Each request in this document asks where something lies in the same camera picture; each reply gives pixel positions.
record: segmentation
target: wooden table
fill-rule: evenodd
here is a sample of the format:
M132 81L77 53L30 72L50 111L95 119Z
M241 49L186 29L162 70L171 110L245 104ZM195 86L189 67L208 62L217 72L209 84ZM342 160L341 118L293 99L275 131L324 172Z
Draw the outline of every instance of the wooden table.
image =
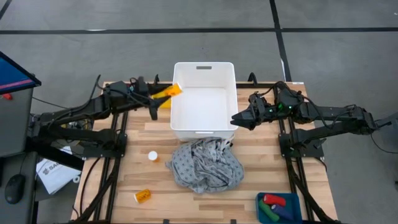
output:
M289 83L289 86L306 95L303 84ZM251 93L266 90L239 88L239 110L247 108ZM266 98L267 101L274 102L272 91ZM231 219L236 219L238 223L258 223L254 198L259 192L290 192L286 163L280 155L277 121L264 123L253 131L238 128L232 152L244 166L243 181L233 190L200 195L178 186L172 172L164 165L181 142L170 128L170 110L160 109L158 117L157 121L152 121L147 109L129 113L126 130L128 144L121 161L112 223L162 223L163 219L169 219L171 223L230 223ZM96 121L94 129L110 128L111 120L112 117ZM313 127L312 123L296 124L296 128ZM150 151L157 151L161 161L149 161L147 154ZM85 162L75 201L76 209L79 209L83 181L94 160ZM310 193L327 215L337 219L324 166L312 158L303 158L303 163ZM102 168L103 159L97 163L89 177L83 208L89 205L98 191ZM138 204L134 201L134 194L144 189L152 192L152 198ZM303 198L299 195L303 219L307 219ZM105 216L107 202L108 196L105 195L101 218Z

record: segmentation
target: green object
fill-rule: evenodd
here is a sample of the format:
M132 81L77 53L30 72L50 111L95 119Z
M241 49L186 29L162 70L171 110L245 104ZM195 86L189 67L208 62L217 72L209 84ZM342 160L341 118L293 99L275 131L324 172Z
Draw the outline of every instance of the green object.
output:
M275 214L274 212L272 212L270 206L264 204L264 202L262 200L259 200L259 207L268 216L268 218L270 220L272 220L273 222L279 221L279 216L277 214Z

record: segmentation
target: computer monitor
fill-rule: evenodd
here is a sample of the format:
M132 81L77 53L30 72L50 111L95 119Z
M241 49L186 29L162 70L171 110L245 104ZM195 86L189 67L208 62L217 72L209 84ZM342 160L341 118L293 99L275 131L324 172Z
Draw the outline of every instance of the computer monitor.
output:
M36 77L0 52L0 94L40 86Z

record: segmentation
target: gray patterned cloth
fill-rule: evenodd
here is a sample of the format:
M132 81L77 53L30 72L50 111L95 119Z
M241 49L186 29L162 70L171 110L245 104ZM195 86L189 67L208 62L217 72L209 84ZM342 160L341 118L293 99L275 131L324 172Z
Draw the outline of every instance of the gray patterned cloth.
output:
M166 166L178 185L196 193L233 189L243 180L244 170L232 155L228 140L206 138L182 144Z

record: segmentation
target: blue container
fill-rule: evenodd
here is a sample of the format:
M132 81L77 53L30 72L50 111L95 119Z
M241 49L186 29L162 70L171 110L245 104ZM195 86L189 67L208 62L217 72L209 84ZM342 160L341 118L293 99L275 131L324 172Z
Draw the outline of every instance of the blue container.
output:
M265 194L272 194L284 198L286 200L286 206L284 208L293 215L294 221L286 220L282 217L277 222L273 222L272 220L270 220L268 216L259 208L259 201L262 200ZM300 201L297 194L260 192L257 194L256 197L256 212L257 219L261 223L302 224L303 222L303 219L301 217Z

